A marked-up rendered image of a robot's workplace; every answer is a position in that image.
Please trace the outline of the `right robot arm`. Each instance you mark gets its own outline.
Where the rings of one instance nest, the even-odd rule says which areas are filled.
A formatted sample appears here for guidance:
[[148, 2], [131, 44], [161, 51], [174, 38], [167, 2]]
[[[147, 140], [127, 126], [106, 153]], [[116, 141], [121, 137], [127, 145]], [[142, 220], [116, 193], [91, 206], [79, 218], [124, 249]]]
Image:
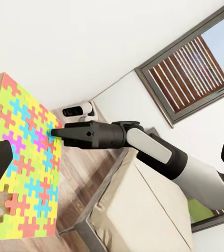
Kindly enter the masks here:
[[78, 122], [51, 130], [51, 136], [61, 137], [64, 146], [83, 150], [135, 148], [138, 160], [180, 186], [205, 207], [224, 209], [224, 173], [157, 135], [147, 134], [140, 122], [97, 122], [93, 100], [72, 104], [62, 112], [65, 117], [82, 115]]

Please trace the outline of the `jigsaw puzzle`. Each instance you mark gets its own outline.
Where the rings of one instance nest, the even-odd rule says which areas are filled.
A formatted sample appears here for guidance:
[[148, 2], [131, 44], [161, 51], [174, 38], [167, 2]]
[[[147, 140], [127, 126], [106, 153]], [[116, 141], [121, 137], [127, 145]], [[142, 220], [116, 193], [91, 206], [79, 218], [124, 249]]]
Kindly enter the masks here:
[[0, 180], [0, 239], [55, 235], [62, 123], [50, 110], [0, 73], [0, 141], [13, 160]]

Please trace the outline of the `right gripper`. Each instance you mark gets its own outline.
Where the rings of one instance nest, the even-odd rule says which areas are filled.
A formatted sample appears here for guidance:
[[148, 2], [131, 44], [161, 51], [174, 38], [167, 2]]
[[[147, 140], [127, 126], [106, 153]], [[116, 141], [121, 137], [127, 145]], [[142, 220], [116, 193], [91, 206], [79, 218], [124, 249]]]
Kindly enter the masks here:
[[114, 141], [111, 125], [97, 121], [66, 123], [65, 128], [52, 129], [51, 136], [61, 137], [64, 146], [83, 150], [109, 149]]

